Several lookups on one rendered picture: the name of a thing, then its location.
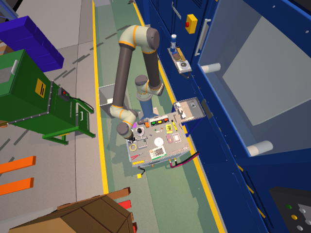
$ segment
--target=glass panel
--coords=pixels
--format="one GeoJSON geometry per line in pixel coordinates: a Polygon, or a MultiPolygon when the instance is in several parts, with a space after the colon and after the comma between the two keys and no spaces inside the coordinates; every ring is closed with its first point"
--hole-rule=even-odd
{"type": "Polygon", "coordinates": [[[206,78],[247,147],[311,147],[311,58],[242,0],[220,2],[199,62],[216,63],[206,78]]]}

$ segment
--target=bottle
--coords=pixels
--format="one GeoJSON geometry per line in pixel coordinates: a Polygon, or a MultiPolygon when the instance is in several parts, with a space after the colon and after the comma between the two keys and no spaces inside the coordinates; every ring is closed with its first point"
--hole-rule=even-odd
{"type": "Polygon", "coordinates": [[[175,48],[176,48],[176,35],[173,34],[172,35],[172,40],[171,40],[171,52],[175,52],[175,48]]]}

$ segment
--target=white cylinder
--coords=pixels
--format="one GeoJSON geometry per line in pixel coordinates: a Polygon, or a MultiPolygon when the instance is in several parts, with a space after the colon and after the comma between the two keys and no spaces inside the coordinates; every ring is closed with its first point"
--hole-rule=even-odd
{"type": "Polygon", "coordinates": [[[215,63],[215,64],[211,64],[211,65],[207,65],[207,66],[202,66],[201,68],[204,71],[204,73],[207,74],[207,73],[219,71],[220,70],[220,64],[215,63]]]}
{"type": "Polygon", "coordinates": [[[272,150],[273,145],[269,141],[263,141],[263,142],[253,144],[253,145],[247,147],[247,149],[248,149],[249,153],[251,154],[251,156],[256,156],[256,155],[263,154],[267,151],[272,150]]]}

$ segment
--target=yellow floor line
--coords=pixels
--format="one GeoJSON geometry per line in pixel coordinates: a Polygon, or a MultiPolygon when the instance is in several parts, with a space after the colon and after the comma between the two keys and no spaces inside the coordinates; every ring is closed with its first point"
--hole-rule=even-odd
{"type": "Polygon", "coordinates": [[[95,93],[96,93],[96,112],[97,112],[97,128],[98,128],[98,142],[99,142],[99,153],[101,157],[101,168],[102,168],[102,180],[104,194],[109,193],[108,191],[108,180],[105,162],[104,152],[104,141],[103,141],[103,129],[102,129],[102,117],[101,109],[99,107],[98,100],[98,70],[97,70],[97,48],[96,48],[96,26],[95,26],[95,4],[93,3],[93,47],[94,47],[94,75],[95,75],[95,93]]]}
{"type": "MultiPolygon", "coordinates": [[[[141,16],[140,16],[140,13],[139,13],[138,8],[137,8],[137,6],[136,6],[135,3],[134,3],[134,7],[135,7],[135,10],[136,10],[136,13],[137,13],[137,15],[138,15],[138,18],[139,18],[139,20],[140,20],[141,25],[144,26],[144,23],[143,23],[143,21],[142,21],[142,18],[141,18],[141,16]]],[[[174,99],[174,96],[173,96],[172,91],[171,91],[171,89],[170,89],[169,83],[168,83],[168,81],[167,81],[166,78],[165,78],[165,74],[164,74],[164,72],[163,72],[163,69],[162,69],[162,66],[161,66],[160,62],[158,62],[158,64],[159,64],[160,74],[161,74],[161,76],[162,76],[163,82],[164,82],[164,84],[165,84],[165,86],[166,86],[167,92],[169,93],[171,102],[172,102],[172,104],[173,104],[173,103],[176,102],[176,100],[174,99]]],[[[183,129],[184,129],[185,133],[187,133],[187,129],[186,129],[185,126],[183,126],[183,129]]],[[[189,145],[190,145],[190,153],[191,153],[191,154],[194,154],[195,151],[194,151],[193,145],[192,145],[192,143],[191,143],[191,141],[190,141],[189,138],[187,138],[187,140],[188,140],[188,143],[189,143],[189,145]]],[[[202,183],[202,186],[203,186],[205,195],[206,195],[206,197],[207,197],[209,206],[210,206],[210,208],[211,208],[211,210],[212,210],[212,213],[213,213],[213,216],[214,216],[214,219],[215,219],[215,222],[216,222],[218,231],[219,231],[219,233],[225,233],[223,224],[222,224],[222,222],[221,222],[221,220],[220,220],[218,211],[217,211],[217,209],[216,209],[216,205],[215,205],[215,203],[214,203],[213,197],[212,197],[212,195],[211,195],[211,193],[210,193],[209,187],[208,187],[207,182],[206,182],[206,180],[205,180],[205,177],[204,177],[203,171],[202,171],[202,169],[201,169],[199,160],[198,160],[198,158],[194,158],[193,161],[194,161],[195,168],[196,168],[196,170],[197,170],[197,172],[198,172],[198,174],[199,174],[200,181],[201,181],[201,183],[202,183]]]]}

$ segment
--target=door handle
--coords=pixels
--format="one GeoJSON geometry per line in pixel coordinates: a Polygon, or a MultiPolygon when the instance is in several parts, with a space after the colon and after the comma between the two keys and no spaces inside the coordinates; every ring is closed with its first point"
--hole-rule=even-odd
{"type": "Polygon", "coordinates": [[[13,75],[15,75],[14,72],[15,72],[15,70],[16,70],[17,64],[18,64],[18,60],[15,60],[15,61],[14,61],[14,65],[13,65],[12,70],[11,70],[11,73],[12,73],[13,75]]]}
{"type": "Polygon", "coordinates": [[[181,19],[181,15],[178,13],[178,11],[175,9],[174,7],[174,2],[172,1],[172,8],[175,11],[175,13],[177,14],[177,16],[179,17],[179,19],[181,19]]]}
{"type": "Polygon", "coordinates": [[[206,18],[206,19],[204,20],[204,24],[203,24],[203,27],[202,27],[202,30],[201,30],[200,39],[199,39],[198,45],[197,45],[197,47],[196,47],[194,56],[200,55],[200,54],[198,53],[198,51],[199,51],[199,47],[200,47],[200,44],[201,44],[201,41],[202,41],[202,37],[203,37],[204,31],[205,31],[205,27],[206,27],[206,23],[207,23],[207,22],[211,22],[211,19],[207,19],[207,18],[206,18]]]}

